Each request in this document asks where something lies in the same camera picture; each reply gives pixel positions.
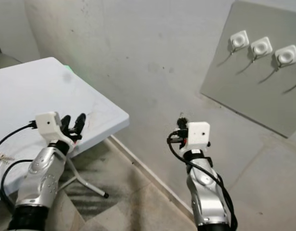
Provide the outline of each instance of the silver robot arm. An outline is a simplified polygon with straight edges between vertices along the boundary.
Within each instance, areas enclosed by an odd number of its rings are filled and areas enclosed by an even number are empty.
[[[231,198],[213,169],[211,158],[204,156],[210,146],[210,125],[207,122],[188,123],[182,117],[177,124],[179,128],[169,135],[167,143],[172,153],[186,163],[186,182],[192,196],[196,227],[199,231],[235,231],[237,220]],[[174,151],[172,143],[180,144],[180,154]]]
[[[30,164],[18,190],[15,210],[8,230],[43,231],[48,211],[58,192],[58,181],[64,171],[66,155],[81,139],[86,116],[81,114],[73,129],[70,116],[59,119],[56,112],[36,116],[40,135],[46,140],[43,148]]]

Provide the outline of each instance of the black cable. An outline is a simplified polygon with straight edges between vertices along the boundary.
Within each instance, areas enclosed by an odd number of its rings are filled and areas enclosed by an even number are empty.
[[[10,136],[12,136],[12,135],[14,135],[15,133],[18,133],[19,131],[24,130],[24,129],[26,129],[26,128],[32,128],[32,129],[37,128],[36,122],[35,122],[35,121],[31,121],[28,125],[25,125],[25,126],[19,128],[19,129],[15,130],[15,131],[9,133],[9,134],[6,135],[4,138],[2,138],[2,140],[0,141],[0,145],[1,145],[6,139],[8,139]],[[12,211],[13,211],[13,208],[10,207],[10,205],[9,205],[9,203],[8,203],[8,199],[9,199],[9,198],[5,198],[4,195],[3,195],[3,193],[1,192],[1,190],[0,190],[0,199],[1,199],[2,202],[5,203],[5,205],[7,206],[8,210],[9,210],[10,212],[12,212]]]
[[[15,165],[19,164],[19,163],[23,163],[23,162],[32,162],[33,160],[18,160],[18,161],[15,161],[13,162],[8,168],[7,170],[5,170],[3,176],[2,176],[2,179],[1,179],[1,183],[0,183],[0,190],[1,190],[1,193],[3,195],[3,197],[7,200],[7,203],[8,203],[8,206],[10,208],[12,208],[12,211],[14,210],[15,208],[15,205],[14,203],[9,199],[8,195],[5,193],[5,190],[4,190],[4,181],[5,181],[5,178],[7,177],[8,173],[10,172],[11,168],[14,167]]]
[[[221,178],[220,175],[218,174],[218,178],[219,178],[219,179],[217,179],[217,178],[214,177],[211,173],[209,173],[208,171],[206,171],[204,168],[202,168],[202,167],[200,167],[200,166],[194,164],[193,162],[190,162],[190,161],[188,161],[188,160],[182,158],[181,156],[179,156],[179,155],[176,153],[176,151],[173,149],[173,147],[172,147],[172,145],[171,145],[171,142],[170,142],[171,137],[174,136],[174,135],[177,135],[177,134],[178,134],[177,131],[174,131],[174,132],[172,132],[172,133],[169,134],[169,136],[168,136],[168,138],[167,138],[167,143],[168,143],[168,145],[169,145],[169,149],[171,150],[171,152],[174,154],[174,156],[175,156],[176,158],[178,158],[180,161],[186,163],[187,165],[190,165],[190,166],[192,166],[192,167],[194,167],[194,168],[196,168],[196,169],[202,171],[203,173],[207,174],[207,175],[208,175],[212,180],[214,180],[215,183],[216,183],[216,184],[222,189],[222,191],[223,191],[223,195],[224,195],[224,199],[225,199],[225,202],[226,202],[227,207],[228,207],[228,209],[229,209],[229,211],[230,211],[230,213],[231,213],[231,230],[236,231],[236,229],[237,229],[237,227],[238,227],[238,221],[237,221],[236,216],[235,216],[235,214],[234,214],[234,208],[233,208],[232,200],[231,200],[231,198],[230,198],[230,195],[229,195],[228,191],[226,190],[226,188],[225,188],[225,186],[224,186],[224,184],[223,184],[223,180],[222,180],[222,178]]]

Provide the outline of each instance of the gray panel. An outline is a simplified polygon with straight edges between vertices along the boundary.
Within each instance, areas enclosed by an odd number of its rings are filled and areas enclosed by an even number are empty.
[[[229,37],[246,30],[250,43],[268,36],[273,52],[296,45],[296,13],[235,2],[201,88],[201,93],[269,129],[289,137],[296,130],[296,64],[277,68],[270,54],[250,64],[249,48],[231,57]]]

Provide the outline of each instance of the dirty floor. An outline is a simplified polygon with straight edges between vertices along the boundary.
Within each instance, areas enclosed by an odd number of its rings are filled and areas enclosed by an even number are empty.
[[[109,194],[105,199],[78,182],[60,192],[51,231],[195,231],[196,228],[132,163],[105,140],[72,159],[80,175]],[[61,183],[71,178],[66,167]],[[10,215],[0,202],[0,231]]]

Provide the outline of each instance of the white button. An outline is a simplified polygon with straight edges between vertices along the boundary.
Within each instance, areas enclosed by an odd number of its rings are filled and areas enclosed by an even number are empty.
[[[245,30],[242,30],[230,36],[230,41],[234,49],[243,48],[249,45],[248,36]]]
[[[261,39],[258,39],[257,41],[252,42],[250,44],[250,47],[252,48],[254,56],[256,56],[257,58],[259,58],[259,56],[263,57],[267,54],[270,54],[273,51],[268,37],[263,37]]]
[[[290,45],[275,51],[275,56],[279,64],[296,63],[296,46]]]

